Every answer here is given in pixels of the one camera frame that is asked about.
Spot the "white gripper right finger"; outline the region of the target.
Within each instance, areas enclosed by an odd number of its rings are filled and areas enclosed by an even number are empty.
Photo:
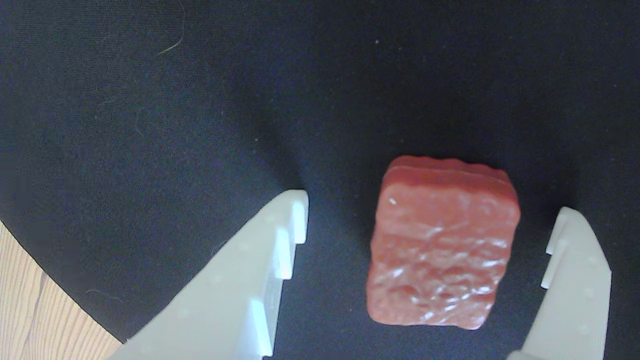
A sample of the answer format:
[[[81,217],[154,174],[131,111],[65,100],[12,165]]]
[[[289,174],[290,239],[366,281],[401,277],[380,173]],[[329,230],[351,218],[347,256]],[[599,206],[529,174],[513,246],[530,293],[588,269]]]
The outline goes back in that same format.
[[[589,221],[562,207],[546,246],[546,293],[510,360],[601,360],[610,315],[611,269]]]

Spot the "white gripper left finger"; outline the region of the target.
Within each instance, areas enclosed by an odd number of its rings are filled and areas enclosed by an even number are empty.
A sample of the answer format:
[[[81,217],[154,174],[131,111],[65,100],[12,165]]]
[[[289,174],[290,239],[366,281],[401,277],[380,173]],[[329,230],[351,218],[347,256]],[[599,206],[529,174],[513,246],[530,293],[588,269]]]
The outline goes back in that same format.
[[[274,355],[284,281],[306,242],[309,197],[266,203],[113,360],[263,360]]]

